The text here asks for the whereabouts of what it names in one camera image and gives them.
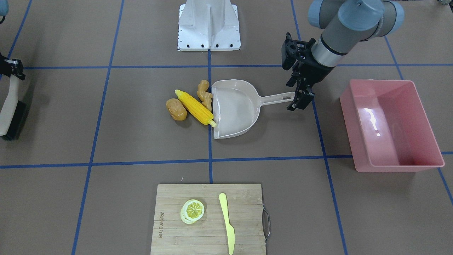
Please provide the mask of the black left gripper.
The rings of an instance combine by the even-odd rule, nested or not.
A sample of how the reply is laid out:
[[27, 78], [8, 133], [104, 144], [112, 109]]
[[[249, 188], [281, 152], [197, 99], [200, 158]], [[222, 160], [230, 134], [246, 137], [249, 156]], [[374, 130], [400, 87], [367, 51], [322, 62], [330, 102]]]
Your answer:
[[315, 98], [312, 88], [335, 67], [335, 50], [327, 45], [323, 37], [309, 41], [292, 39], [290, 33], [285, 35], [282, 48], [282, 68], [292, 70], [286, 86], [297, 85], [293, 101], [288, 111], [306, 109]]

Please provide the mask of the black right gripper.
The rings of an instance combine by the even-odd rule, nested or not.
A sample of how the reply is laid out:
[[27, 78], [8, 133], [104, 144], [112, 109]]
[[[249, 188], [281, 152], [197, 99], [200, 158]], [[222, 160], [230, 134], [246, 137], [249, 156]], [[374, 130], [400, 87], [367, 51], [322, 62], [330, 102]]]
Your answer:
[[0, 54], [0, 74], [3, 76], [11, 77], [16, 76], [18, 79], [24, 81], [26, 75], [23, 73], [24, 65], [20, 59], [8, 59]]

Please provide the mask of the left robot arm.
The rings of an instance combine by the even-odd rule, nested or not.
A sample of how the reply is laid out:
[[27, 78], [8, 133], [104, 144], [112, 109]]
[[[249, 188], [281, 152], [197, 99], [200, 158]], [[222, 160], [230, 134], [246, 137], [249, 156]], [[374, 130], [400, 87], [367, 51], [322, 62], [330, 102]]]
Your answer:
[[322, 29], [318, 39], [300, 41], [287, 33], [282, 68], [292, 70], [288, 87], [296, 87], [289, 111], [305, 109], [315, 98], [317, 84], [340, 63], [358, 42], [386, 36], [403, 24], [403, 7], [391, 0], [314, 0], [308, 21]]

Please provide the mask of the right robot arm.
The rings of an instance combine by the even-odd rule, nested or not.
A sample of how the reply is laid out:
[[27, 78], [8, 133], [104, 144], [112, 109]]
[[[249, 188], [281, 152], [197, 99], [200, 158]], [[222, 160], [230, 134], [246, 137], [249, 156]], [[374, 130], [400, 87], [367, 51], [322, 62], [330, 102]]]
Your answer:
[[[7, 0], [0, 1], [0, 16], [2, 24], [9, 12], [9, 4]], [[20, 80], [25, 80], [26, 75], [24, 74], [24, 65], [20, 59], [9, 59], [6, 56], [0, 54], [0, 74], [2, 76], [11, 77], [16, 76]]]

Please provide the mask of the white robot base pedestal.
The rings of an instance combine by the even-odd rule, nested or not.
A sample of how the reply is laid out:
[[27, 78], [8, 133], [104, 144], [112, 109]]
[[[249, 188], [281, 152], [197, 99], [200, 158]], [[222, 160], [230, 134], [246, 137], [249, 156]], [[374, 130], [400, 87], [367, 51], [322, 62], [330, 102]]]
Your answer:
[[187, 0], [179, 7], [179, 51], [237, 51], [238, 8], [229, 0]]

